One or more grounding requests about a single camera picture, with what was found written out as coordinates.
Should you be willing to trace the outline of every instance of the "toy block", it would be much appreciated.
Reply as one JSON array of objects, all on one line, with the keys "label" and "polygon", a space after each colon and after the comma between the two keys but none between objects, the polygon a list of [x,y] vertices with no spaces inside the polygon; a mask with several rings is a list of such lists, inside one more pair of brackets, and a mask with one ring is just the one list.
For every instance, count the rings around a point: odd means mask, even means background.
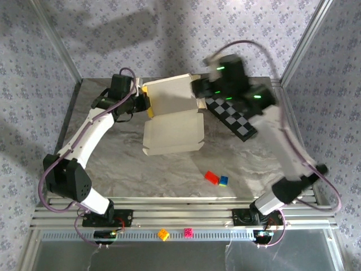
[{"label": "toy block", "polygon": [[193,229],[192,228],[184,229],[184,237],[193,238]]},{"label": "toy block", "polygon": [[219,185],[220,186],[227,186],[228,185],[228,177],[221,176],[221,179],[219,180]]},{"label": "toy block", "polygon": [[219,182],[219,177],[211,171],[207,171],[204,177],[214,185],[217,185]]},{"label": "toy block", "polygon": [[169,233],[165,229],[161,229],[158,232],[158,237],[162,239],[163,241],[166,241],[169,237]]}]

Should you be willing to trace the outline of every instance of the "black and white checkered pattern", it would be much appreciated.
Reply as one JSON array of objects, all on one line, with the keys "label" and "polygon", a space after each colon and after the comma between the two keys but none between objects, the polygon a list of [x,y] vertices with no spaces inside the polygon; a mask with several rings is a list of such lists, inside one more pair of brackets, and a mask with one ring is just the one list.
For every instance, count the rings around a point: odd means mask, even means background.
[{"label": "black and white checkered pattern", "polygon": [[231,102],[223,99],[206,98],[208,110],[223,122],[236,136],[245,142],[257,130],[248,122],[242,113],[233,108]]}]

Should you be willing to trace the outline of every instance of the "blue lego brick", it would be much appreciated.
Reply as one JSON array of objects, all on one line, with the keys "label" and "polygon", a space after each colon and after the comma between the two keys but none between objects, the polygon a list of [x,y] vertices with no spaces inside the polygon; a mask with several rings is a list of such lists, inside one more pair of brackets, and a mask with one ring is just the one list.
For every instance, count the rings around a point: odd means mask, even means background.
[{"label": "blue lego brick", "polygon": [[228,185],[228,177],[221,176],[221,179],[219,179],[219,185],[220,186],[227,186]]}]

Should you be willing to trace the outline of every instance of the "cardboard box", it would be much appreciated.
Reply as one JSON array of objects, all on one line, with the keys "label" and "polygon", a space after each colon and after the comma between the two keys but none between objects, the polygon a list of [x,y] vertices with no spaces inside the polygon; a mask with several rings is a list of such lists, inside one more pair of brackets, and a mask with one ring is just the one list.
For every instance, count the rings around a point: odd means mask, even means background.
[{"label": "cardboard box", "polygon": [[143,85],[151,100],[151,120],[144,126],[146,155],[197,151],[204,142],[203,114],[191,89],[189,74]]}]

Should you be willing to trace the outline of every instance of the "patterned wall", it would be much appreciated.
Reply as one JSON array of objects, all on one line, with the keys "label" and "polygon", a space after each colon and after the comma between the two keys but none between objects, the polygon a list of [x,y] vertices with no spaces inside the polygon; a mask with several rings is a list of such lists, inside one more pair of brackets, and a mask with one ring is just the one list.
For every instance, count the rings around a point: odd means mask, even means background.
[{"label": "patterned wall", "polygon": [[[283,73],[319,0],[49,0],[43,1],[83,77],[121,67],[140,76],[204,72],[202,60],[224,44],[252,39],[270,49]],[[249,74],[268,64],[249,46]]]},{"label": "patterned wall", "polygon": [[75,83],[26,1],[0,10],[0,270],[14,270]]},{"label": "patterned wall", "polygon": [[361,2],[334,2],[287,91],[308,151],[329,166],[342,195],[336,218],[361,270]]}]

